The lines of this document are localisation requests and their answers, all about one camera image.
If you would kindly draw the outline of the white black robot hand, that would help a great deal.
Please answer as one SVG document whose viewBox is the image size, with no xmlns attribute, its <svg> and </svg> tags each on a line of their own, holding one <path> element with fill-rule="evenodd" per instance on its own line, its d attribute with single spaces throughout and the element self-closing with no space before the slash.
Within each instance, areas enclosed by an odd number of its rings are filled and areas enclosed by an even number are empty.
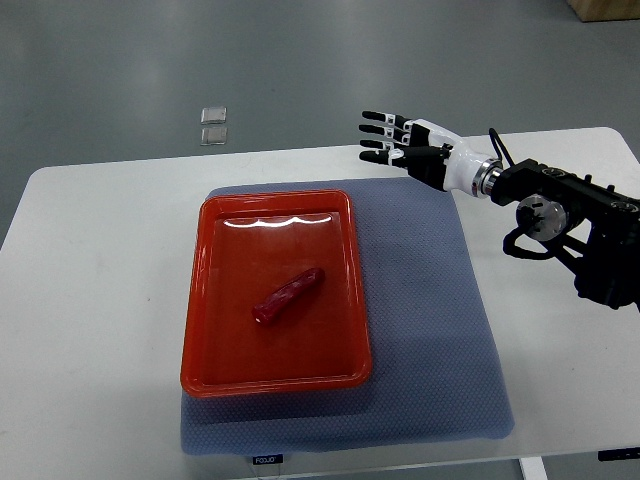
<svg viewBox="0 0 640 480">
<path fill-rule="evenodd" d="M 360 124 L 363 133 L 406 145 L 380 140 L 361 140 L 367 151 L 359 159 L 369 163 L 405 167 L 409 175 L 440 191 L 460 190 L 469 195 L 489 195 L 500 176 L 500 161 L 473 150 L 461 136 L 423 119 L 365 110 L 362 117 L 388 126 Z M 405 127 L 405 131 L 396 127 Z"/>
</svg>

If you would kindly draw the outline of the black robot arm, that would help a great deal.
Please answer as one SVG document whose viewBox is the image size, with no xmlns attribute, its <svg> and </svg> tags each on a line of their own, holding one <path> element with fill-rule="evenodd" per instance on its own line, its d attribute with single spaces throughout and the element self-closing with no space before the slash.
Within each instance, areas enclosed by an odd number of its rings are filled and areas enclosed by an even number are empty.
<svg viewBox="0 0 640 480">
<path fill-rule="evenodd" d="M 619 309 L 639 303 L 639 202 L 532 159 L 515 162 L 495 130 L 493 154 L 423 119 L 365 110 L 361 160 L 405 170 L 432 189 L 458 190 L 494 204 L 517 205 L 503 252 L 555 258 L 574 275 L 579 297 Z"/>
</svg>

